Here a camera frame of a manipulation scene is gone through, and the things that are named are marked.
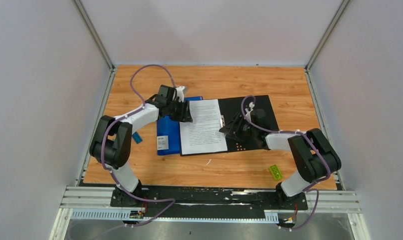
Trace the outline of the blue file folder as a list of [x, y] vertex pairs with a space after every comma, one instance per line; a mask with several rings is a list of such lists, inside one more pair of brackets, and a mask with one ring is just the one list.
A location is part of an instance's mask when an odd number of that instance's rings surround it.
[[[200, 101], [201, 96], [186, 97], [184, 100]], [[181, 152], [180, 123], [170, 120], [167, 116], [167, 106], [174, 100], [169, 101], [166, 107], [160, 111], [160, 119], [156, 122], [157, 130], [157, 154], [159, 156], [179, 154]]]

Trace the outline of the printed paper sheet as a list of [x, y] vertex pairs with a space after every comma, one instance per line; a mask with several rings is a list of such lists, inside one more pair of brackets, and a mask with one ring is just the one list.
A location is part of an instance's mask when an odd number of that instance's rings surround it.
[[182, 156], [223, 153], [228, 151], [225, 135], [219, 132], [222, 115], [218, 99], [189, 102], [192, 122], [181, 122]]

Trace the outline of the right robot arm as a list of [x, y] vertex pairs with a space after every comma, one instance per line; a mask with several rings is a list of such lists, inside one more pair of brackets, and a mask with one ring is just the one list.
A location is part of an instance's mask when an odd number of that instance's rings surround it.
[[287, 209], [295, 196], [331, 177], [342, 167], [340, 157], [319, 128], [306, 132], [273, 130], [264, 110], [237, 113], [219, 132], [235, 141], [253, 140], [265, 150], [282, 150], [292, 154], [296, 171], [276, 186], [275, 202]]

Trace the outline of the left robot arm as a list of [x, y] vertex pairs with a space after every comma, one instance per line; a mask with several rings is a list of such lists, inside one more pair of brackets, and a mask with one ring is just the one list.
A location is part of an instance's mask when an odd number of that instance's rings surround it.
[[158, 93], [142, 101], [142, 105], [119, 116], [102, 116], [92, 137], [89, 154], [109, 171], [123, 200], [131, 207], [143, 200], [141, 181], [133, 173], [129, 157], [132, 135], [163, 117], [191, 123], [190, 102], [185, 99], [186, 86], [161, 85]]

